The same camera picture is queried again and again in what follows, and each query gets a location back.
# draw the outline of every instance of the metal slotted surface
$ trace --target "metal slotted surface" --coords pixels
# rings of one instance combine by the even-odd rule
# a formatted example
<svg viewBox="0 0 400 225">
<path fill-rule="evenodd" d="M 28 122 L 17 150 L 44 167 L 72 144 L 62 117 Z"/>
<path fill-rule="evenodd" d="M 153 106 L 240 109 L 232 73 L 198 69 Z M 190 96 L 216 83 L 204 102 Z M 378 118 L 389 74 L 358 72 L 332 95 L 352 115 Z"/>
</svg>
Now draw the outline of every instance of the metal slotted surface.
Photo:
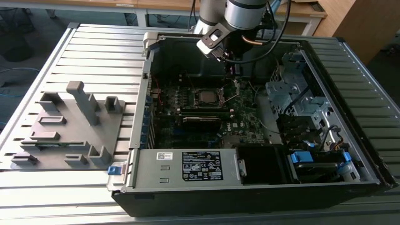
<svg viewBox="0 0 400 225">
<path fill-rule="evenodd" d="M 114 153 L 114 160 L 126 159 L 144 61 L 141 40 L 142 34 L 150 30 L 160 28 L 81 24 L 77 29 L 66 30 L 0 136 L 1 154 L 17 149 L 17 140 L 29 134 L 29 126 L 41 110 L 40 105 L 33 103 L 40 93 L 61 91 L 61 97 L 70 98 L 64 91 L 65 85 L 69 80 L 81 80 L 85 82 L 85 91 L 94 92 L 96 99 L 104 99 L 112 94 L 128 103 Z M 400 178 L 398 112 L 368 71 L 336 39 L 298 36 L 286 38 L 310 42 L 364 132 L 378 149 L 392 174 Z M 265 220 L 272 220 L 276 224 L 337 224 L 349 219 L 378 223 L 398 221 L 400 189 L 373 197 L 353 199 L 324 210 L 130 218 L 110 198 L 105 188 L 106 181 L 105 171 L 1 172 L 0 224 L 226 224 Z"/>
</svg>

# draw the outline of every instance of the blue latch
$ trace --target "blue latch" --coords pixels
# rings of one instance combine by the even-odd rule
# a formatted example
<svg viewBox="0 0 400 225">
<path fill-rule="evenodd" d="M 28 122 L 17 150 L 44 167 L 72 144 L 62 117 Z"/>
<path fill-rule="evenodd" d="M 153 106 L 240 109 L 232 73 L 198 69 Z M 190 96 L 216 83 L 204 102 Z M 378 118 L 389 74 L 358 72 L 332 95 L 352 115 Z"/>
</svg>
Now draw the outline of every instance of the blue latch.
<svg viewBox="0 0 400 225">
<path fill-rule="evenodd" d="M 312 163 L 313 159 L 309 151 L 296 151 L 290 154 L 293 163 Z"/>
<path fill-rule="evenodd" d="M 350 154 L 345 151 L 342 153 L 342 156 L 344 156 L 345 161 L 349 162 L 350 161 Z"/>
<path fill-rule="evenodd" d="M 122 167 L 121 166 L 109 166 L 106 173 L 108 175 L 121 175 Z"/>
</svg>

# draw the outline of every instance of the power supply label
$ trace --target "power supply label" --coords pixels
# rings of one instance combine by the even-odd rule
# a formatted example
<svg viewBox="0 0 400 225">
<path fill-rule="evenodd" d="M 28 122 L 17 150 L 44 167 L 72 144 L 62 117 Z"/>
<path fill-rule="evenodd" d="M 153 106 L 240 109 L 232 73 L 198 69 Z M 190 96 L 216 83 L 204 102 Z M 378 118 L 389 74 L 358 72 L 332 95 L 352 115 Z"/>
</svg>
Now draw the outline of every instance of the power supply label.
<svg viewBox="0 0 400 225">
<path fill-rule="evenodd" d="M 181 153 L 181 178 L 184 181 L 222 180 L 218 151 Z"/>
</svg>

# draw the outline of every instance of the barcode sticker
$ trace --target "barcode sticker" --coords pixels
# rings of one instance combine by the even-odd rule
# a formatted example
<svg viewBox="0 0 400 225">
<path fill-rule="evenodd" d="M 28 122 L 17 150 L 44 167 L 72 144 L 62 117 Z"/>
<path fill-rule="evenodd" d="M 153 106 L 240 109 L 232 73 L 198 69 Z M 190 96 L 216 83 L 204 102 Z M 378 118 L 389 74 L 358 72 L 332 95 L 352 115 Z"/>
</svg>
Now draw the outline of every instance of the barcode sticker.
<svg viewBox="0 0 400 225">
<path fill-rule="evenodd" d="M 172 152 L 157 152 L 157 160 L 172 160 Z"/>
<path fill-rule="evenodd" d="M 116 4 L 117 6 L 122 6 L 122 7 L 133 7 L 132 4 Z"/>
</svg>

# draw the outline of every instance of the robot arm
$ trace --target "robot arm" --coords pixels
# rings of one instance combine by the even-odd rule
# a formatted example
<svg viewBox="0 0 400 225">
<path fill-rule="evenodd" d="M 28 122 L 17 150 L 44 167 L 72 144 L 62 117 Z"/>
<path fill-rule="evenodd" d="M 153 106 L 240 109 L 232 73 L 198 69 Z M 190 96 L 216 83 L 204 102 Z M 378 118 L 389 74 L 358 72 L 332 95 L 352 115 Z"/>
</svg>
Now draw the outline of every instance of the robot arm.
<svg viewBox="0 0 400 225">
<path fill-rule="evenodd" d="M 281 0 L 274 0 L 272 6 L 268 4 L 266 13 L 268 0 L 202 0 L 200 19 L 193 31 L 196 34 L 204 34 L 197 42 L 202 54 L 208 58 L 216 58 L 217 61 L 225 61 L 228 67 L 240 64 L 242 54 L 252 46 L 264 45 L 252 40 L 256 38 L 257 31 L 265 28 L 265 22 L 274 26 L 273 19 L 269 21 L 264 19 L 266 15 L 272 17 L 280 2 Z"/>
</svg>

